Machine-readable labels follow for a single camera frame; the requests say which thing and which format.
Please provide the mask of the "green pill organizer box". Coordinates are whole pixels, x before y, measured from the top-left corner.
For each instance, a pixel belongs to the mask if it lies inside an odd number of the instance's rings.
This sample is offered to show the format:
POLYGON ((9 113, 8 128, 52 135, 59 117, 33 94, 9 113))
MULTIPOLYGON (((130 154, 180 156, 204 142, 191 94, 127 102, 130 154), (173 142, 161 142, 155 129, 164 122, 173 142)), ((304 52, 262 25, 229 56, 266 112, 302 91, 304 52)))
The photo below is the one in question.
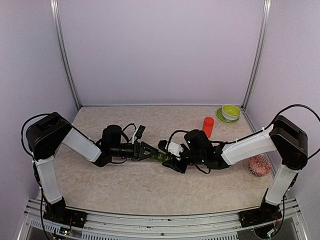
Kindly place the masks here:
POLYGON ((156 154, 151 155, 149 158, 152 160, 155 160, 156 162, 163 163, 163 162, 167 162, 167 161, 171 160, 172 156, 170 154, 158 152, 156 154))

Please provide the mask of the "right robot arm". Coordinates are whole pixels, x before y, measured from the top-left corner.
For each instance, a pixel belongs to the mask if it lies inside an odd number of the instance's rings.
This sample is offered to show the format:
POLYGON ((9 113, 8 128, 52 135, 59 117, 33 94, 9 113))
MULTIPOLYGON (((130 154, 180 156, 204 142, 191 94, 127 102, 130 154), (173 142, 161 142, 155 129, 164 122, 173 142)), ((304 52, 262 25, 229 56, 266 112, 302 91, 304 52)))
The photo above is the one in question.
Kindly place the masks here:
POLYGON ((209 140, 205 132, 198 129, 184 131, 186 144, 173 144, 171 138, 161 140, 158 148, 170 155, 170 160, 163 165, 180 173, 185 173, 189 165, 196 168, 204 165, 211 172, 260 154, 278 152, 280 167, 255 212, 260 222, 266 222, 279 210, 287 190, 308 160, 314 157, 308 154, 307 134, 282 113, 280 110, 260 130, 231 142, 209 140))

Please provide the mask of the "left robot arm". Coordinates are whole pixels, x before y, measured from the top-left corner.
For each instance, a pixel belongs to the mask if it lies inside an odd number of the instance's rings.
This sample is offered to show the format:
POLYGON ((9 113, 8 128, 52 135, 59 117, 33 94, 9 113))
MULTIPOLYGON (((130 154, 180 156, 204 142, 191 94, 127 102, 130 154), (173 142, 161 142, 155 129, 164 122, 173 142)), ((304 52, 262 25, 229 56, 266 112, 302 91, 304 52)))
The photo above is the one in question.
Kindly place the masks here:
POLYGON ((101 139, 95 142, 57 112, 42 113, 36 118, 39 120, 30 126, 27 124, 34 117, 22 125, 20 140, 24 151, 32 157, 34 174, 46 203, 46 219, 63 223, 70 218, 54 167, 60 146, 66 146, 99 168, 112 163, 113 158, 141 161, 159 152, 143 141, 138 142, 145 129, 142 125, 129 139, 119 125, 111 124, 102 131, 101 139))

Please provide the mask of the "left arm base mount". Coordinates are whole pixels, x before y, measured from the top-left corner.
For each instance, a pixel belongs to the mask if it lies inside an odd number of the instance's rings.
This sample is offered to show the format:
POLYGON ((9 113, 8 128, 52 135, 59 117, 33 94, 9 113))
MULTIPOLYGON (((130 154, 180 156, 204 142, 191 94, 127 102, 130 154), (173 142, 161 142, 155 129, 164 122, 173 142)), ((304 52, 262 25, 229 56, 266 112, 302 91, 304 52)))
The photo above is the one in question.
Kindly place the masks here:
POLYGON ((67 208, 65 199, 62 197, 62 199, 56 203, 46 204, 43 217, 46 220, 69 227, 83 228, 87 215, 88 214, 84 211, 67 208))

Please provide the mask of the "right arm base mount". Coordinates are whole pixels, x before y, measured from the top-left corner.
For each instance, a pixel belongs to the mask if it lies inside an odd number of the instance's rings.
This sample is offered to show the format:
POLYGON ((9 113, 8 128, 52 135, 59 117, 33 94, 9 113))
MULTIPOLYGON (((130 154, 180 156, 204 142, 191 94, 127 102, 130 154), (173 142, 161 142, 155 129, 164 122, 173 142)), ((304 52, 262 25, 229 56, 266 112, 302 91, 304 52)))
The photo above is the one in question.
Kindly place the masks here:
POLYGON ((259 207, 240 211, 238 216, 241 227, 246 228, 281 219, 282 213, 279 204, 269 204, 266 202, 264 197, 259 207))

